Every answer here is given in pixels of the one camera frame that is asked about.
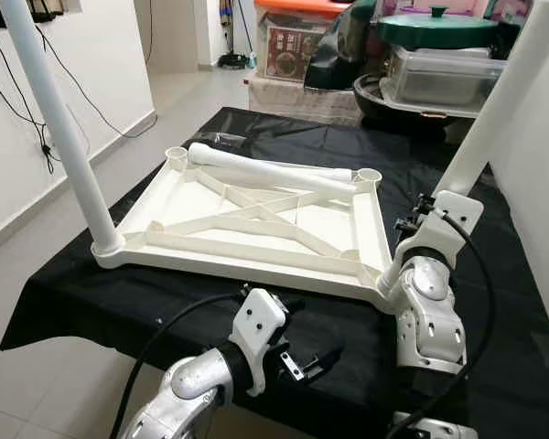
robotic arm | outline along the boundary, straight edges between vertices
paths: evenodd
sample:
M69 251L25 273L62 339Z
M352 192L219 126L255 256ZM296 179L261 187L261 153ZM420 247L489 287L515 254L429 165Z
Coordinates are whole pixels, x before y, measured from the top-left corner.
M452 380L466 364L465 330L454 311L455 297L449 286L450 270L465 241L443 217L447 214L469 235L482 210L476 200L441 191L436 198L419 198L417 220L397 223L405 239L377 286L388 297L396 317L399 382L408 400L402 403L411 410L423 406L434 390L443 388L444 381ZM408 415L397 412L393 421L401 423ZM424 418L414 423L408 432L416 435L410 437L478 438L462 424L463 418L452 413L444 417L449 419Z
M234 391L264 392L264 357L277 356L295 381L308 382L339 359L339 350L304 368L291 358L283 333L300 305L284 305L277 296L255 288L233 321L229 340L198 357L175 363L162 379L157 396L130 422L123 439L193 439L204 415L231 403Z
M438 389L466 363L465 331L454 311L455 298L449 286L450 270L465 242L439 217L447 213L470 234L482 210L476 200L442 191L435 199L420 198L416 221L398 224L405 239L397 247L392 265L379 279L378 288L396 317L397 366L404 377L401 385L407 391L414 390L418 381ZM196 423L231 403L234 391L247 391L251 396L264 392L266 355L277 356L287 374L297 381L312 380L328 369L339 359L338 351L326 359L315 357L304 368L297 366L286 351L288 342L283 334L293 311L294 307L285 306L278 297L253 289L233 320L229 340L199 357L173 365L158 395L135 416L121 437L193 439ZM406 420L408 411L417 408L407 401L404 405L406 408L394 415L395 424ZM455 416L424 418L407 432L421 439L441 438L444 433L447 439L478 438Z

black tablecloth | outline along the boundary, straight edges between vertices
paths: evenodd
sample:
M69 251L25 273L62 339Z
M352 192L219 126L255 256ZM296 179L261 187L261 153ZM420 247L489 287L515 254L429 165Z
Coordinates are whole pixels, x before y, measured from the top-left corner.
M382 172L379 196L387 236L409 214L420 192L430 193L453 155L445 145L379 131L327 126L225 108L202 128L247 140L233 152L253 158ZM224 149L230 146L214 145ZM111 209L120 220L153 174ZM468 415L483 438L549 438L549 321L501 193L483 176L471 196L485 205L473 237L495 277L500 312L490 349L468 382ZM50 337L85 337L135 356L156 320L212 294L234 292L241 282L208 275L126 265L100 268L84 231L25 285L0 349ZM486 296L477 265L459 255L457 312L471 351L484 326ZM317 437L380 437L391 416L395 362L393 317L369 305L269 287L283 298L305 297L307 310L287 331L299 359L344 340L340 362L325 377L298 386L269 383L268 392L236 402ZM221 343L237 305L222 303L183 319L153 352L165 369L177 359Z

white plastic tray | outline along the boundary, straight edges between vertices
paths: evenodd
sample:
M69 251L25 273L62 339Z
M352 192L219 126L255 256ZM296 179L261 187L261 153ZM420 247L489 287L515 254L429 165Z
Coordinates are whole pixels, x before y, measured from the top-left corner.
M183 148L167 150L167 157L117 227L123 248L96 255L101 266L139 263L277 284L388 312L375 288L391 261L376 194L379 172L354 172L356 193L337 199L225 167L194 166Z

black bag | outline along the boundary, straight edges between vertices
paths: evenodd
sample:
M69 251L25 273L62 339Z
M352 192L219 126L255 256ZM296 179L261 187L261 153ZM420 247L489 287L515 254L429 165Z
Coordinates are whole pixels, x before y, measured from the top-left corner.
M366 41L375 6L376 0L358 0L334 20L309 61L306 87L351 89L366 62Z

black cable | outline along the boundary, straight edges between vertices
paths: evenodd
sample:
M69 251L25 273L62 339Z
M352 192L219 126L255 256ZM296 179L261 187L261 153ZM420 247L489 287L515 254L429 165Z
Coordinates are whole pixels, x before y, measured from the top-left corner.
M43 8L45 9L45 14L51 15L51 11L48 10L47 4L45 3L45 0L40 0L40 3L43 5Z
M27 121L29 123L33 123L33 121L31 121L30 119L28 119L27 117L23 116L22 114L20 114L20 112L18 112L18 110L12 105L12 103L10 103L10 101L6 98L6 96L2 93L2 90L0 90L0 96L2 97L2 99L4 100L5 104L8 106L8 108L10 108L10 110L15 114L16 117L19 117L20 119L22 119L23 121Z
M126 382L126 386L124 387L124 392L122 393L122 399L120 400L120 405L118 407L118 412L116 414L116 419L113 423L112 431L110 432L110 439L116 439L118 433L120 432L120 427L122 426L122 420L124 418L124 413L126 412L126 406L128 405L128 400L130 399L130 393L132 391L132 388L135 385L136 377L138 376L139 370L142 368L143 364L146 360L146 355L150 351L151 347L155 345L155 343L165 335L165 333L181 318L186 316L187 314L191 313L192 311L195 311L196 309L204 306L213 304L215 302L223 301L223 300L231 300L236 299L240 297L240 293L235 294L219 294L214 295L213 297L208 297L206 299L201 299L198 302L187 306L185 309L183 309L181 312L177 313L173 317L170 318L162 327L160 327L155 334L148 339L143 349L140 351L140 354L138 354L138 358L136 359L136 363L133 365L132 370L130 372L130 376L128 377L128 381Z
M6 57L4 51L2 50L1 47L0 47L0 55L2 56L2 60L4 61L5 65L6 65L6 69L8 70L8 74L10 75L10 79L15 84L16 90L18 91L18 94L22 98L22 102L24 103L25 108L27 109L28 117L30 118L30 120L27 119L26 117L23 117L23 119L28 121L28 122L31 122L33 124L33 126L35 127L35 129L37 130L38 142L40 144L40 149L41 149L41 152L43 153L43 155L45 156L45 160L47 161L47 170L52 175L55 172L55 167L53 166L53 162L51 161L51 159L55 160L55 161L58 161L58 162L60 162L60 159L55 157L50 152L51 148L47 145L47 141L46 141L46 138L45 138L45 127L47 125L45 123L39 123L35 120L35 117L33 116L33 113L30 111L30 107L28 105L27 98L25 97L25 94L20 89L20 86L18 85L18 81L16 80L16 77L15 77L12 69L10 69L10 63L8 62L8 58ZM12 107L10 102L7 101L7 99L5 98L4 94L1 91L0 91L0 95L5 99L6 103L11 108L11 110L13 110L16 115L19 115L18 112L14 110L14 108Z
M449 224L464 239L464 241L466 242L466 244L469 246L472 253L476 257L476 261L478 262L479 268L482 271L484 282L486 284L486 290L488 292L489 306L488 306L488 314L486 317L486 327L484 329L484 333L478 344L478 347L476 348L476 351L473 353L473 355L471 355L468 358L468 361L466 362L466 364L459 370L457 375L451 379L448 385L436 396L431 398L431 400L427 401L419 410L411 413L401 423L396 424L386 435L385 439L393 439L397 437L397 435L400 434L405 428L408 428L414 423L421 421L441 401L443 401L447 395L449 395L452 391L457 389L465 380L465 378L469 375L469 373L472 370L474 370L474 368L476 367L476 364L479 362L480 358L482 357L482 354L487 349L488 344L490 343L490 340L492 338L492 333L494 332L494 323L496 320L496 308L497 308L496 294L494 292L494 283L492 282L490 272L488 271L488 267L486 266L484 259L480 255L478 248L474 244L473 240L469 237L466 231L457 222L451 219L451 217L449 217L447 213L445 213L443 210L435 209L435 208L431 208L431 210L433 210L435 214L437 214L443 221Z
M248 27L246 26L246 18L244 17L244 11L242 11L242 3L238 0L238 7L240 8L240 15L242 16L242 22L244 23L244 29L246 30L246 37L248 38L248 46L250 46L250 51L253 50L253 42L250 40L250 34L248 33Z
M78 90L80 91L80 93L83 95L83 97L85 98L85 100L88 102L88 104L100 115L100 118L103 120L103 122L108 125L112 130L114 130L117 134L119 134L120 136L122 137L125 137L127 139L135 139L137 137L140 137L142 134L146 133L148 130L150 130L153 126L156 125L156 121L158 120L158 116L156 115L155 116L155 120L150 124L148 125L143 131L141 131L140 133L138 134L134 134L134 135L131 135L131 134L124 134L122 133L118 128L116 128L115 126L113 126L109 121L108 119L106 119L106 117L103 115L102 111L96 106L95 103L92 102L92 100L90 99L90 97L87 95L87 93L84 91L84 89L81 87L81 84L77 81L77 79L75 78L75 76L73 76L73 74L70 72L70 70L65 66L65 64L63 63L63 61L61 61L61 58L59 57L59 54L57 53L57 51L53 48L53 45L51 44L51 42L49 41L49 39L45 36L45 34L43 33L43 31L40 29L40 27L36 27L38 33L41 35L41 37L43 38L43 42L46 42L47 45L48 45L48 48L51 50L51 52L53 53L53 56L55 57L55 59L57 60L57 62L59 63L59 65L65 70L65 72L68 74L68 76L71 78L71 80L75 83L75 85L77 86Z
M10 78L12 79L12 82L15 84L15 87L18 90L18 94L20 94L20 97L22 98L22 102L25 104L25 108L27 109L27 112L28 112L28 117L30 117L30 121L32 122L32 124L35 126L35 129L37 130L38 138L39 138L39 140L41 142L41 146L42 146L44 144L44 142L43 142L43 138L41 136L40 130L39 130L39 126L42 126L44 124L43 123L38 123L37 121L35 121L35 118L33 117L33 113L30 111L30 107L28 106L27 98L25 98L25 94L22 92L22 90L20 90L20 87L18 86L18 82L16 81L16 77L15 77L14 73L12 72L12 70L10 69L10 64L8 63L8 59L6 58L6 55L5 55L5 53L4 53L4 51L2 50L1 47L0 47L0 55L2 56L2 59L4 60L4 63L6 65L6 69L8 70L8 74L10 75Z
M153 53L153 0L148 2L148 12L150 14L150 40L148 41L148 55L146 55L145 64L148 65L150 56Z

